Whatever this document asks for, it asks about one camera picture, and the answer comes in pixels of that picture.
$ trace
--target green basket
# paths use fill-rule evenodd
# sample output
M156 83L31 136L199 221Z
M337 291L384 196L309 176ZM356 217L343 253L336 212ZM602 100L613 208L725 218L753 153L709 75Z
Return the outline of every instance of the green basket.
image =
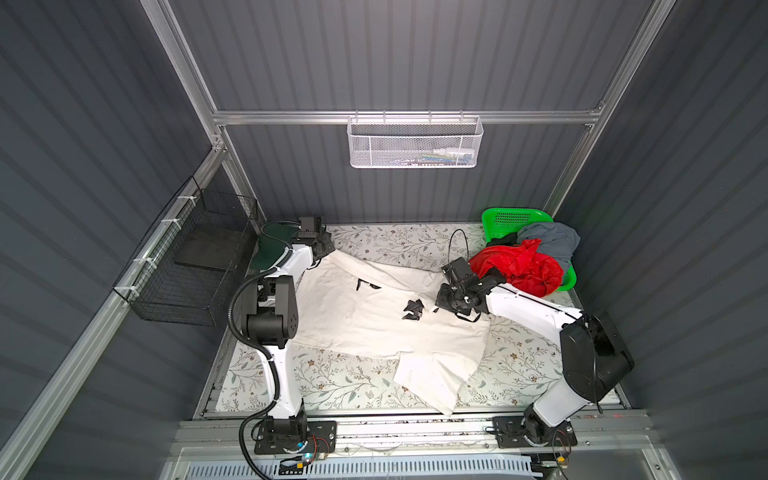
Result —
M489 208L482 213L482 227L485 230L486 242L505 237L534 222L554 222L554 220L546 212L535 208ZM576 285L576 272L571 266L563 276L563 283L558 287L558 291L570 290L574 285Z

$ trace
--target wire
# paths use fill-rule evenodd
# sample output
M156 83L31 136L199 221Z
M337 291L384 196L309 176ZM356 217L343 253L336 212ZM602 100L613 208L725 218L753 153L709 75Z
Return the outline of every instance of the wire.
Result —
M250 439L251 439L251 440L253 440L254 442L258 442L258 440L256 440L256 439L253 437L253 434L255 433L255 431L256 431L256 428L257 428L258 426L260 426L260 425L261 425L261 422L256 422L256 423L253 425L253 428L250 430Z
M288 261L288 259L290 258L290 256L291 256L291 255L293 255L293 246L292 246L290 243L288 243L288 242L286 242L285 240L283 240L282 238L273 237L272 235L269 235L269 234L266 232L266 228L267 228L269 225L274 225L275 223L281 223L281 224L285 224L285 223L287 223L287 224L290 224L290 225L300 225L300 224L299 224L299 223L297 223L297 222L289 222L289 221L287 221L287 220L281 220L281 221L275 221L275 222L269 222L269 223L265 223L264 225L262 225L262 226L261 226L261 234L262 234L262 235L264 235L264 236L265 236L265 237L267 237L267 238L271 238L272 240L277 240L278 242L280 242L280 243L282 243L283 245L285 245L285 246L286 246L286 248L288 249L288 250L287 250L287 252L288 252L288 253L287 253L287 254L286 254L286 255L285 255L285 256L284 256L284 257L283 257L283 258L282 258L282 259L279 261L279 263L277 264L277 266L283 266L283 265L285 264L285 262L287 262L287 261Z
M554 451L554 437L558 436L558 432L562 433L562 434L563 434L563 436L564 436L566 439L568 438L568 437L565 435L565 433L563 433L563 432L562 432L562 431L560 431L560 430L555 430L555 431L552 433L552 455L554 455L554 462L558 464L558 469L560 470L560 473L563 475L563 478L565 478L565 480L568 480L568 476L565 474L565 470L563 470L563 467L560 465L560 462L558 462L558 454L557 454L557 453L555 453L555 451Z
M457 228L456 230L453 230L451 238L448 240L448 263L451 263L451 243L453 242L453 236L456 235L456 232L461 232L462 235L464 235L464 245L467 247L467 260L469 260L469 242L467 241L467 234L464 233L464 230Z
M320 440L323 440L326 443L328 446L328 453L331 453L331 444L328 443L328 440L325 440L323 437L320 437Z
M314 463L315 458L317 458L317 438L315 438L315 436L312 435L312 440L315 441L315 452L312 454L312 459L310 460L310 463Z
M255 473L262 480L270 480L270 478L264 475L256 467L256 464L253 463L253 460L250 457L250 453L248 452L248 447L246 447L245 445L245 428L249 422L251 422L252 420L258 419L259 417L266 416L266 414L275 405L277 405L277 400L280 398L280 377L277 376L277 367L275 366L275 361L274 361L274 358L272 357L272 353L270 353L269 350L264 348L263 345L260 345L259 343L256 343L253 340L247 338L245 335L242 334L241 331L238 330L237 325L235 325L234 311L235 311L235 305L237 304L237 299L240 298L240 295L243 294L243 291L251 283L258 282L259 280L263 279L265 276L270 275L271 273L275 273L276 271L277 271L277 268L272 267L269 270L265 270L262 273L254 275L248 280L242 282L240 286L237 287L237 290L235 290L234 295L232 295L232 300L230 300L230 305L229 305L229 308L227 309L227 328L229 328L229 330L232 332L232 335L239 342L258 350L262 355L264 355L264 358L266 359L267 364L269 364L270 366L270 371L272 372L272 381L275 387L275 396L272 399L272 402L268 406L266 406L266 408L260 410L259 412L254 413L253 415L243 420L243 422L240 423L240 429L237 432L237 439L238 439L238 442L240 443L240 451L243 453L243 457L245 457L246 463L251 468L251 470L253 470L253 473Z
M276 397L279 394L280 394L279 391L275 392ZM250 469L253 470L253 473L255 473L259 478L261 478L261 480L271 480L271 478L264 475L261 472L261 470L259 470L256 467L256 464L253 463L253 459L250 457L250 453L248 452L248 447L245 445L245 427L246 425L248 425L248 422L250 422L251 420L255 420L255 419L258 419L259 417L265 416L275 405L277 405L277 402L273 400L264 409L254 413L253 415L243 420L243 423L240 424L240 428L237 431L237 440L240 443L240 451L243 453L243 457L245 458L245 461L250 467Z

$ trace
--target mesh basket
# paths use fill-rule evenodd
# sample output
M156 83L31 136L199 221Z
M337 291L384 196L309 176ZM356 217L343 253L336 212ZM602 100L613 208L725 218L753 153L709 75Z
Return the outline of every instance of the mesh basket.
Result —
M145 320L204 326L226 322L227 303L245 277L257 239L255 220L243 207L257 211L254 199L199 190L177 218L162 220L169 225L152 251L132 260L141 265L131 284L114 290ZM211 257L217 258L215 265L209 264Z
M347 123L354 168L471 168L477 164L480 118L456 122Z

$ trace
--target white cloth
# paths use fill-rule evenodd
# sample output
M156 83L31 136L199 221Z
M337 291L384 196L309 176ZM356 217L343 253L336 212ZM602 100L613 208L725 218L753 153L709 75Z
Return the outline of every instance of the white cloth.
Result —
M374 289L365 280L381 288ZM394 380L450 415L458 389L485 351L490 321L466 322L433 312L444 282L439 273L367 262L338 250L307 270L296 293L299 331L306 346L374 358L400 358ZM403 319L409 300L420 299L420 320Z

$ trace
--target leaf pattern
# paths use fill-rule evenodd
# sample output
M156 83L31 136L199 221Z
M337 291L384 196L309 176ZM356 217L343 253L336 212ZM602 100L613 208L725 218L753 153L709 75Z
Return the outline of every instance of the leaf pattern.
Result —
M469 256L485 245L479 223L426 225L329 226L336 248L364 260L439 271L449 260L448 241L454 230L467 234ZM450 258L466 256L464 238L453 238ZM566 292L547 300L572 305ZM491 316L491 332L483 359L458 392L458 406L524 406L546 392L562 376L558 348L522 325ZM293 347L294 375L307 409L423 409L418 396L393 380L396 359L372 359L305 346ZM615 392L601 403L618 403ZM268 403L264 373L256 351L237 344L227 371L217 411L262 409Z

